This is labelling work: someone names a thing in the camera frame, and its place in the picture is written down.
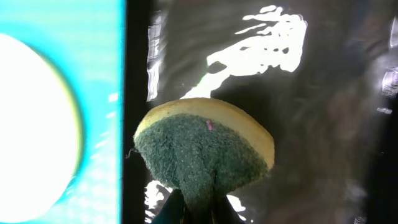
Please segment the green yellow sponge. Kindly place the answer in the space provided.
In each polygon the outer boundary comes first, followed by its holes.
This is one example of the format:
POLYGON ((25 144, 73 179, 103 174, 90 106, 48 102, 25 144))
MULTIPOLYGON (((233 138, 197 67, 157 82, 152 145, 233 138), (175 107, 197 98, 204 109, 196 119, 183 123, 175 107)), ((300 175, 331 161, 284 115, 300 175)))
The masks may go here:
POLYGON ((213 98, 152 108, 134 134, 152 176, 203 203, 261 179, 274 166, 274 140, 253 117, 213 98))

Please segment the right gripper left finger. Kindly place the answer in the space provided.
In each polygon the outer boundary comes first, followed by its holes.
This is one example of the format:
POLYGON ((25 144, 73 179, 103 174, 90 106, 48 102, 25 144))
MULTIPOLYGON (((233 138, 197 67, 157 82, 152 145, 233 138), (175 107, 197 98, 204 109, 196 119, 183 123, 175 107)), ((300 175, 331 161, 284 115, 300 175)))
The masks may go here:
POLYGON ((183 194, 181 190, 175 189, 151 224, 181 224, 183 222, 184 210, 185 201, 183 194))

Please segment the yellow plate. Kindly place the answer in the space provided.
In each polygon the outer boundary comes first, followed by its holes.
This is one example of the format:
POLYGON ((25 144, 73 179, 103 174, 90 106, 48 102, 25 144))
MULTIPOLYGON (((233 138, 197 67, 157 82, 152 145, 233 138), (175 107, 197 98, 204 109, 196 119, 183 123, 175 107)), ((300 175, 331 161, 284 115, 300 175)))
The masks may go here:
POLYGON ((19 40, 1 35, 1 222, 40 217, 78 167, 82 126, 60 72, 19 40))

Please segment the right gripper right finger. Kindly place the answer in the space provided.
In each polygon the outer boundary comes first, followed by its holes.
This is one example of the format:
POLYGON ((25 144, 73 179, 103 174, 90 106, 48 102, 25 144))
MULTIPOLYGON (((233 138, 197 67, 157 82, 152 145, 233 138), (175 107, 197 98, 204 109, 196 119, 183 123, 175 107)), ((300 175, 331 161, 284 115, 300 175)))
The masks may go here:
POLYGON ((227 196, 214 201, 213 213, 216 224, 244 224, 239 215, 233 209, 227 196))

